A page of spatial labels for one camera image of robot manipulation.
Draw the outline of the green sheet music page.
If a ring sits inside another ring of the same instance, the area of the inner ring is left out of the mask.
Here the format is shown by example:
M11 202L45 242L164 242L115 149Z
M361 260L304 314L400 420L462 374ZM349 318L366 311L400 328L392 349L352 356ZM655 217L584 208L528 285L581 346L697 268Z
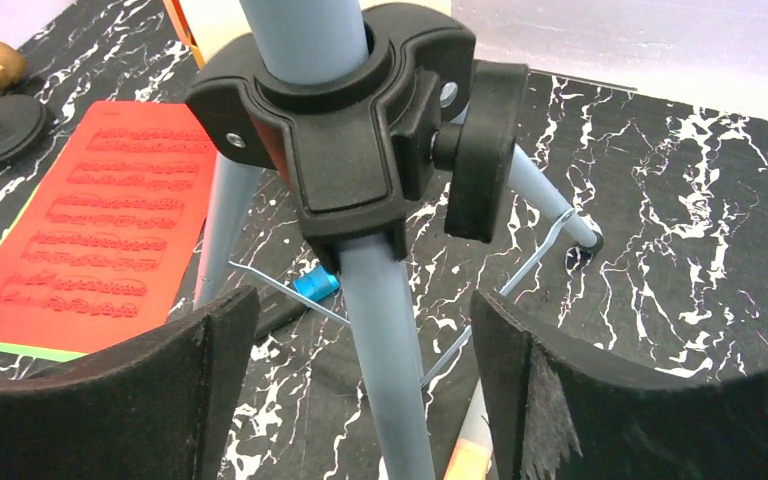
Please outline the green sheet music page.
M2 238L0 239L0 245L8 237L12 229L18 224L20 219L23 217L27 207L31 204L31 202L32 202L31 199L26 201L23 207L19 210L19 213L14 219L14 221L12 222L12 224L3 232ZM22 344L16 344L16 343L5 343L5 342L0 342L0 352L31 356L34 358L51 360L55 362L67 362L67 361L84 356L84 353L80 353L80 352L49 349L49 348L43 348L43 347L35 347L35 346L22 345Z

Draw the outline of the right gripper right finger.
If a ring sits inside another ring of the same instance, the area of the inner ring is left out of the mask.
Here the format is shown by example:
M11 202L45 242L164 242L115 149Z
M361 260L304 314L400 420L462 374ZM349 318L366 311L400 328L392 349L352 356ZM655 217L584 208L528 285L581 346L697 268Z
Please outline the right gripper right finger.
M768 369L673 376L490 291L470 316L500 478L768 479Z

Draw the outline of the red sheet music page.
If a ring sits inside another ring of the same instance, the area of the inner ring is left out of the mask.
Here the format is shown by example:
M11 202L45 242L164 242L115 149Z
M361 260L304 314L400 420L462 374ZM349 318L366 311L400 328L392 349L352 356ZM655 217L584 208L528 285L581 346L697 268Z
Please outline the red sheet music page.
M0 245L0 342L89 354L162 325L215 156L182 104L94 103Z

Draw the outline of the light blue music stand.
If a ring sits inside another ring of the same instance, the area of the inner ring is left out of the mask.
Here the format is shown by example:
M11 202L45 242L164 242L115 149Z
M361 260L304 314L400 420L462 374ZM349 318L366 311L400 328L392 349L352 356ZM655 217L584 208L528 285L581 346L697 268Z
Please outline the light blue music stand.
M435 475L421 394L405 221L451 173L445 232L488 243L509 191L588 254L603 244L518 146L524 64L423 3L245 1L249 30L201 68L186 103L218 151L194 303L216 297L263 171L293 193L303 238L339 277L392 479Z

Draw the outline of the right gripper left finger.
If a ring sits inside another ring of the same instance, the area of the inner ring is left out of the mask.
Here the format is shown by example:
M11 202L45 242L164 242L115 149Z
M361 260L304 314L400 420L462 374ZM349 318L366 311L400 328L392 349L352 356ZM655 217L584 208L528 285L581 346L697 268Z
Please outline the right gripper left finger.
M0 479L214 479L260 307L245 287L137 337L0 379Z

